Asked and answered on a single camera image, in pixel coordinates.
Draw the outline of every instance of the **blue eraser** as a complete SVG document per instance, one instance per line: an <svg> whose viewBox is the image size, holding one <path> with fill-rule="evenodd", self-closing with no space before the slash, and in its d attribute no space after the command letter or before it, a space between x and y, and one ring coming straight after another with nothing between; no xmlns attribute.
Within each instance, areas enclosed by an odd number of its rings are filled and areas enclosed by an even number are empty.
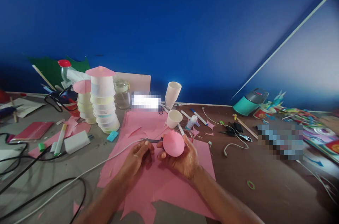
<svg viewBox="0 0 339 224"><path fill-rule="evenodd" d="M117 137L118 134L119 134L118 132L112 131L112 132L110 133L110 135L107 137L107 140L110 141L110 142L113 142L114 139Z"/></svg>

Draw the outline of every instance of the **wooden stick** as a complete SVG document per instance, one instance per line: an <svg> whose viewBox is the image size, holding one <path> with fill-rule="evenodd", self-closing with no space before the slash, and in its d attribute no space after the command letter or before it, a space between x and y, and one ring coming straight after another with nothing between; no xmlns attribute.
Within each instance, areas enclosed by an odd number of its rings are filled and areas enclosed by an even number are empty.
<svg viewBox="0 0 339 224"><path fill-rule="evenodd" d="M238 117L237 117L237 121L249 132L252 134L252 136L254 136L256 138L256 140L258 140L258 136L249 128L247 127Z"/></svg>
<svg viewBox="0 0 339 224"><path fill-rule="evenodd" d="M53 85L51 85L51 83L47 80L47 78L45 78L45 76L41 73L41 71L35 66L35 65L32 65L32 67L35 69L36 72L38 72L38 74L42 77L42 79L45 80L45 82L49 85L49 87L52 89L52 90L56 90Z"/></svg>
<svg viewBox="0 0 339 224"><path fill-rule="evenodd" d="M10 97L10 101L11 101L12 106L14 106L14 101L13 101L12 97ZM16 111L13 112L13 116L14 116L14 122L18 123L18 116L17 116L17 112Z"/></svg>

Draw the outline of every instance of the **table surface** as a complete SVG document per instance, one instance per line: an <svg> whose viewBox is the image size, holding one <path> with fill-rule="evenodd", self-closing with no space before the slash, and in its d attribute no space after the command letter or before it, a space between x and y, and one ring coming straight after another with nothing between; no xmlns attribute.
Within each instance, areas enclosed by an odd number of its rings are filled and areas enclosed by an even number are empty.
<svg viewBox="0 0 339 224"><path fill-rule="evenodd" d="M41 102L40 99L36 98L27 99ZM205 118L201 107L200 105L190 105L179 106L177 109L191 114L190 109L194 108L198 114ZM234 121L233 110L230 107L205 106L205 112L214 121L222 120L225 124ZM121 124L124 113L123 110L117 110ZM19 123L14 123L12 117L5 118L3 123L0 124L0 132L18 134L32 122L57 122L61 119L67 120L69 116L66 112L57 113L51 106L44 106L25 118L19 118ZM255 133L254 127L262 124L261 120L253 117L240 117L240 119ZM45 137L50 138L59 132L61 127L62 124L54 124L40 141L46 140ZM239 144L241 142L236 138L218 133L225 130L222 125L214 127L214 136L205 134L211 132L206 126L200 126L198 130L200 131L198 135L202 138L197 138L197 140L212 142L210 152L217 182L249 206L265 223L298 222L310 224L333 220L333 202L321 183L296 161L276 160L246 130L244 130L244 135L253 139L253 143L249 143L249 149L229 146L227 148L228 157L226 158L223 154L224 147L228 143ZM76 153L51 162L37 162L30 168L0 196L0 215L5 215L55 183L69 177L76 177L97 163L106 160L114 148L115 142L108 142L106 140L108 135L103 133L97 124L91 126L89 134L94 136L91 144ZM40 141L30 143L29 149L34 149ZM0 149L12 148L13 146L4 143L4 137L0 139ZM339 167L323 157L317 150L310 148L309 151L317 155L325 167L320 169L306 162L303 162L303 164L331 182L337 182ZM20 167L11 176L3 181L0 177L0 189L30 162L29 159L23 159ZM102 191L102 189L96 187L100 171L101 167L98 167L83 177L87 186L85 207ZM247 180L255 184L255 190L249 189L246 184ZM4 223L13 223L26 216L54 193L55 190L48 192L17 214L6 219ZM73 216L73 203L80 204L82 196L83 187L80 182L76 182L22 223L69 223ZM157 210L154 223L218 223L162 201L154 202L153 205ZM142 218L137 213L129 213L120 221L121 215L122 211L114 214L111 223L143 223Z"/></svg>

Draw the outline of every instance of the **teal thermos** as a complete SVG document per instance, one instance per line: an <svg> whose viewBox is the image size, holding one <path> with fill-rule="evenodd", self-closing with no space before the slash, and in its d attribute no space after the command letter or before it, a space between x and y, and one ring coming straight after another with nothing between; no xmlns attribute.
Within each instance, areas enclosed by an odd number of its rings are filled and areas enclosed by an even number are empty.
<svg viewBox="0 0 339 224"><path fill-rule="evenodd" d="M268 97L268 92L264 89L256 88L243 96L234 106L233 110L240 115L248 116L256 110Z"/></svg>

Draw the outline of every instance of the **glass jar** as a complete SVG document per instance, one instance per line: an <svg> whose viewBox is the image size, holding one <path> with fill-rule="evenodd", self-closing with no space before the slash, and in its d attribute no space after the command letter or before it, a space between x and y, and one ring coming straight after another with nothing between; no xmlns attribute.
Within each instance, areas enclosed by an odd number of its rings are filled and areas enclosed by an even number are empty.
<svg viewBox="0 0 339 224"><path fill-rule="evenodd" d="M128 109L131 106L131 94L129 83L121 78L114 80L114 102L117 108Z"/></svg>

